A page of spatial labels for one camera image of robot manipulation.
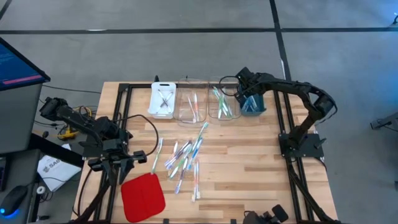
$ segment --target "monitor screen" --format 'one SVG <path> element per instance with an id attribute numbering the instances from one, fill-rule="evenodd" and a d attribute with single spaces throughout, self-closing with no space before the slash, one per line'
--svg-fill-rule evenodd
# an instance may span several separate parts
<path id="1" fill-rule="evenodd" d="M 50 78 L 4 40 L 0 40 L 0 91 L 49 81 Z"/>

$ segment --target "wooden table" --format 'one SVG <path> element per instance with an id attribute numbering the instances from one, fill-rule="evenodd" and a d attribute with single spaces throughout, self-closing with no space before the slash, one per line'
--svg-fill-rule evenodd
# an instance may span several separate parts
<path id="1" fill-rule="evenodd" d="M 112 118 L 118 85 L 118 82 L 104 83 L 97 117 Z M 143 114 L 150 118 L 147 112 L 150 91 L 150 88 L 133 90 L 129 116 Z M 264 101 L 267 111 L 258 117 L 240 117 L 233 122 L 220 124 L 212 122 L 208 116 L 210 125 L 204 133 L 203 145 L 198 155 L 202 198 L 195 203 L 191 202 L 192 172 L 187 173 L 180 193 L 175 195 L 177 181 L 167 180 L 167 171 L 162 164 L 170 157 L 176 141 L 179 141 L 181 146 L 186 140 L 195 139 L 200 128 L 181 127 L 174 119 L 150 119 L 159 130 L 159 136 L 164 138 L 156 173 L 165 195 L 166 208 L 162 213 L 145 220 L 145 223 L 162 223 L 164 218 L 169 218 L 171 223 L 229 223 L 231 219 L 237 219 L 238 223 L 241 223 L 245 210 L 254 210 L 262 214 L 271 211 L 271 208 L 277 204 L 281 204 L 289 215 L 286 223 L 295 223 L 286 164 L 280 155 L 277 139 L 280 131 L 272 91 L 264 94 Z M 301 123 L 307 116 L 307 110 L 296 96 L 290 96 L 290 104 L 295 124 Z M 281 105 L 285 116 L 283 100 Z M 287 118 L 285 125 L 288 131 Z M 153 148 L 155 133 L 145 120 L 129 119 L 127 129 L 134 135 L 129 142 L 131 152 L 136 150 L 148 152 Z M 154 157 L 149 156 L 146 164 L 136 164 L 126 177 L 126 181 L 150 172 Z M 311 158 L 304 158 L 303 163 L 310 193 L 326 214 L 337 218 L 325 168 Z M 89 169 L 88 166 L 83 168 L 78 192 Z M 91 173 L 83 192 L 82 209 L 86 208 L 97 194 L 100 178 L 100 172 Z M 299 198 L 303 219 L 307 219 L 300 193 Z M 105 216 L 107 201 L 108 195 L 105 195 L 102 218 Z M 128 223 L 124 216 L 120 186 L 116 189 L 112 223 Z"/>

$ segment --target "concrete floor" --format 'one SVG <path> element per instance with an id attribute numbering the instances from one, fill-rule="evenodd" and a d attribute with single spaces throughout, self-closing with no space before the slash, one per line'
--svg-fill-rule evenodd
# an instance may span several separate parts
<path id="1" fill-rule="evenodd" d="M 387 27 L 393 0 L 276 0 L 282 28 Z M 273 27 L 269 1 L 12 0 L 0 30 Z M 176 81 L 234 75 L 242 67 L 283 77 L 273 32 L 249 34 L 2 35 L 52 77 L 50 85 L 101 91 L 105 81 Z M 398 110 L 398 32 L 284 33 L 293 80 L 334 97 L 339 112 L 317 127 L 339 219 L 398 220 L 398 140 L 369 122 Z M 73 105 L 97 105 L 99 95 L 44 88 Z M 70 218 L 78 183 L 40 206 L 44 223 Z"/>

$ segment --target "computer mouse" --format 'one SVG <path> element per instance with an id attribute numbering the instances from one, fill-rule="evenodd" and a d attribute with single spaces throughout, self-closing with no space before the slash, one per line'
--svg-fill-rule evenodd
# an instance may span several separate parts
<path id="1" fill-rule="evenodd" d="M 1 202 L 0 214 L 3 216 L 13 214 L 19 208 L 26 195 L 26 186 L 14 187 Z"/>

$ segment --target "clear plastic container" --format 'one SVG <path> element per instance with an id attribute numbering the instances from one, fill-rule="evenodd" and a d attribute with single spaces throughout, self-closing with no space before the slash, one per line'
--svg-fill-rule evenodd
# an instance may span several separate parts
<path id="1" fill-rule="evenodd" d="M 177 84 L 174 118 L 184 124 L 201 125 L 207 116 L 208 89 L 208 81 L 181 79 Z"/>
<path id="2" fill-rule="evenodd" d="M 233 96 L 237 92 L 239 85 L 237 78 L 224 78 L 220 85 L 222 77 L 211 77 L 208 91 L 208 113 L 212 120 L 229 121 L 241 116 L 239 102 Z"/>

